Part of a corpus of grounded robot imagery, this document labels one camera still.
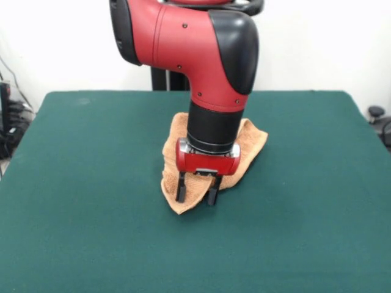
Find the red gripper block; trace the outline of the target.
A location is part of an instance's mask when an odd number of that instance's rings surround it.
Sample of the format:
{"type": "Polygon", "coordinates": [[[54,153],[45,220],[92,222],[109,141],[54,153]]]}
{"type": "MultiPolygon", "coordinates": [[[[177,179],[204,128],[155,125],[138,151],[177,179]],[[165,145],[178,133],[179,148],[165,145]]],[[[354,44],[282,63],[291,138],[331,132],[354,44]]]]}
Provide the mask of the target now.
{"type": "Polygon", "coordinates": [[[230,152],[226,154],[206,154],[197,151],[190,146],[187,139],[180,137],[175,146],[175,163],[179,171],[176,201],[185,202],[186,197],[186,173],[201,173],[218,175],[211,185],[207,204],[214,206],[222,182],[222,176],[233,175],[238,169],[241,160],[241,148],[234,143],[230,152]]]}

